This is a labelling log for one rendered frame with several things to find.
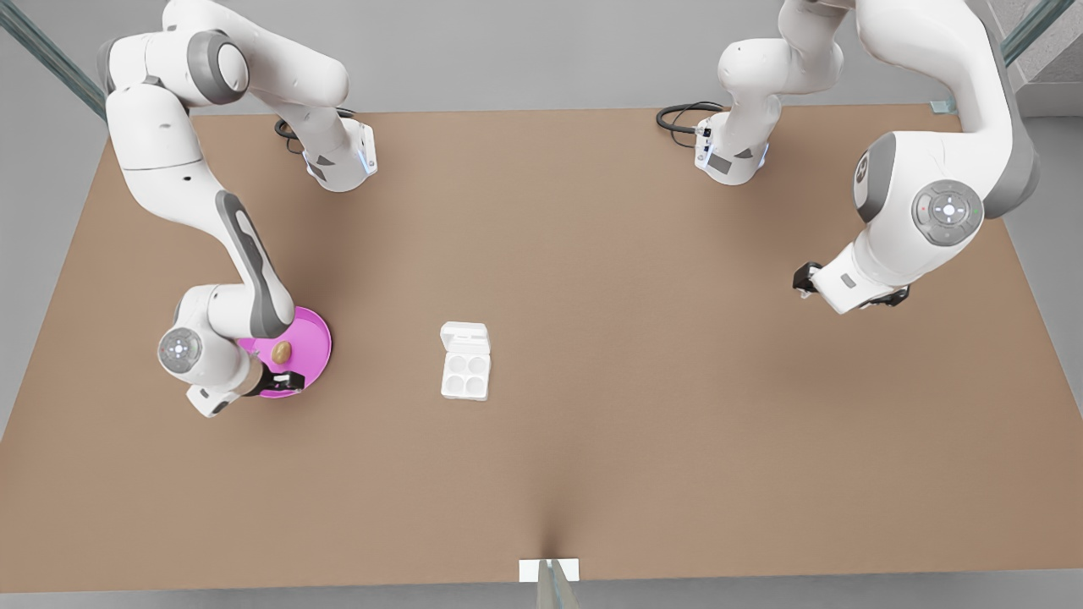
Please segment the white egg box base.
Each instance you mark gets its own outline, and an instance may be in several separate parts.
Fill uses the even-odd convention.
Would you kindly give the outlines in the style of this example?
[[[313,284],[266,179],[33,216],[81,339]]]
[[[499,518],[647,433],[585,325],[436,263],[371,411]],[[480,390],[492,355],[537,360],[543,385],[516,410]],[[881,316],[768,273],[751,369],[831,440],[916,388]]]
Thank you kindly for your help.
[[[443,364],[441,396],[487,401],[491,363],[490,354],[448,351]]]

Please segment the pink round plate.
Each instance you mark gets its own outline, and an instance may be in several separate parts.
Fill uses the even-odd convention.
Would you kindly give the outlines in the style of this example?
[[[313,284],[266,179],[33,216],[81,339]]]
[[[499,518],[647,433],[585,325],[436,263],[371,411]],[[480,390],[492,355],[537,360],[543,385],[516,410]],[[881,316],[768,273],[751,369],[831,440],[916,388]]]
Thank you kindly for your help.
[[[286,340],[293,346],[293,355],[283,365],[274,364],[271,350],[274,344]],[[252,358],[258,359],[256,370],[298,371],[305,377],[306,387],[312,385],[326,366],[332,354],[332,335],[325,321],[313,310],[305,307],[293,308],[293,324],[279,337],[249,337],[239,339],[239,346]],[[246,393],[255,397],[255,389]]]

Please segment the silver frame post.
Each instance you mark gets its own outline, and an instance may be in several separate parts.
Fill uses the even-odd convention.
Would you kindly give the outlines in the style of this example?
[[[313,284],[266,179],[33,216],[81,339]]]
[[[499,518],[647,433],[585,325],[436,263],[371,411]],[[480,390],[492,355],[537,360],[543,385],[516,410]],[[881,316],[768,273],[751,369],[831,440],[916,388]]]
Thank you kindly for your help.
[[[0,27],[11,35],[32,59],[58,78],[101,120],[106,120],[105,94],[84,70],[47,37],[13,0],[0,0]]]
[[[1007,65],[1025,117],[1083,117],[1083,0],[965,0]]]
[[[536,609],[580,609],[572,582],[580,581],[579,558],[520,559],[519,582],[536,584]]]

